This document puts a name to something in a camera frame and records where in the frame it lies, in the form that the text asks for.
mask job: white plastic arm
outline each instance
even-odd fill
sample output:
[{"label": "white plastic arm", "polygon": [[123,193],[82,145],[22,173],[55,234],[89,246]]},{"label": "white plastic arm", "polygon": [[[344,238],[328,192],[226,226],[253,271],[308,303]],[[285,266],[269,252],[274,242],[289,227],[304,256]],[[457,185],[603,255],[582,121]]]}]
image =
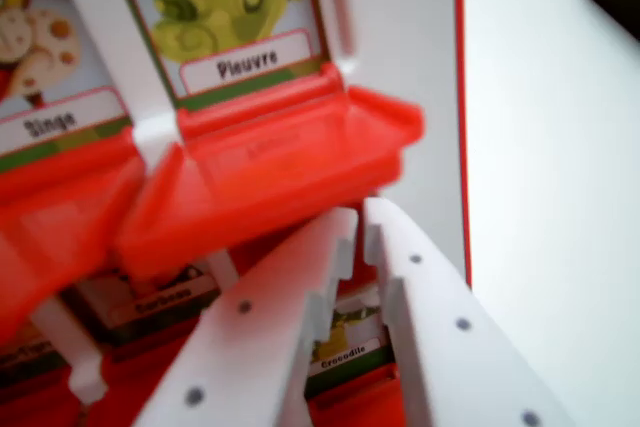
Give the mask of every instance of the white plastic arm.
[{"label": "white plastic arm", "polygon": [[136,420],[136,427],[306,427],[314,340],[328,340],[338,279],[351,276],[358,216],[311,221],[220,297]]},{"label": "white plastic arm", "polygon": [[364,214],[408,425],[574,425],[411,218],[383,198]]}]

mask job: animal card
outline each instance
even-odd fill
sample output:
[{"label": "animal card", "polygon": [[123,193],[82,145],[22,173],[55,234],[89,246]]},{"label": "animal card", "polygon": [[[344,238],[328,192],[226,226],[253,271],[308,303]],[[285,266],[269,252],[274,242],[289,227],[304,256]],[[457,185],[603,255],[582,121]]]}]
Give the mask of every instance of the animal card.
[{"label": "animal card", "polygon": [[128,1],[176,107],[208,107],[327,59],[315,0]]},{"label": "animal card", "polygon": [[108,266],[62,298],[99,343],[117,348],[197,317],[219,294],[213,277],[196,264],[145,282]]},{"label": "animal card", "polygon": [[376,285],[338,298],[327,342],[316,342],[305,397],[322,392],[394,361],[382,323]]},{"label": "animal card", "polygon": [[72,0],[0,0],[0,173],[129,123]]},{"label": "animal card", "polygon": [[0,346],[0,390],[67,365],[31,323]]}]

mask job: white table surface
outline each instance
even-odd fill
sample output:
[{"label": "white table surface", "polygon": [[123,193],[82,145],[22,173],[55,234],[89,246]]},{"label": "white table surface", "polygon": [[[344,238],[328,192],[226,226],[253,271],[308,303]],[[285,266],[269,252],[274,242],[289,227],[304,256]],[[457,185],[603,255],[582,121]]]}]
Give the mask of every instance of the white table surface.
[{"label": "white table surface", "polygon": [[640,44],[590,0],[466,0],[474,291],[581,426],[640,426]]}]

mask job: white label strip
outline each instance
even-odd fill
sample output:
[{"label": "white label strip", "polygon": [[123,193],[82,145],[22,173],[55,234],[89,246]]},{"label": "white label strip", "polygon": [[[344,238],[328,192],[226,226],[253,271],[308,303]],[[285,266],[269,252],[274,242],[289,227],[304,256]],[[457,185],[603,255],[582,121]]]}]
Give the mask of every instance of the white label strip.
[{"label": "white label strip", "polygon": [[155,314],[168,307],[210,292],[216,287],[216,282],[208,275],[183,282],[170,289],[113,309],[109,313],[111,319],[110,327],[116,327],[126,322]]},{"label": "white label strip", "polygon": [[338,355],[334,355],[333,357],[329,357],[328,359],[324,359],[319,362],[314,362],[309,366],[309,377],[324,372],[325,370],[331,369],[333,367],[337,367],[338,365],[349,362],[350,360],[357,359],[358,357],[364,354],[368,354],[369,352],[372,352],[379,348],[380,340],[371,339],[366,341],[364,344],[360,344],[350,350],[341,352]]},{"label": "white label strip", "polygon": [[222,54],[183,64],[182,83],[189,94],[266,74],[311,57],[309,35],[294,30]]},{"label": "white label strip", "polygon": [[83,92],[0,123],[0,155],[123,115],[110,88]]}]

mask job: red plastic flap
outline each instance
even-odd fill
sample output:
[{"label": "red plastic flap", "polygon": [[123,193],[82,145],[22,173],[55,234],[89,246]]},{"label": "red plastic flap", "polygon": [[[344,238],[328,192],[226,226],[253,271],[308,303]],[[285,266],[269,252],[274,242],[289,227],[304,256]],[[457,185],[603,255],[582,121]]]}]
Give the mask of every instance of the red plastic flap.
[{"label": "red plastic flap", "polygon": [[67,387],[69,370],[53,384],[30,390],[14,400],[0,403],[3,427],[74,427],[80,401]]},{"label": "red plastic flap", "polygon": [[104,260],[144,181],[130,131],[0,182],[0,342],[44,299]]},{"label": "red plastic flap", "polygon": [[422,136],[421,109],[363,88],[344,92],[335,75],[326,68],[215,107],[224,115],[198,113],[217,130],[186,128],[210,133],[170,149],[119,233],[130,274],[152,277],[395,180],[401,149]]}]

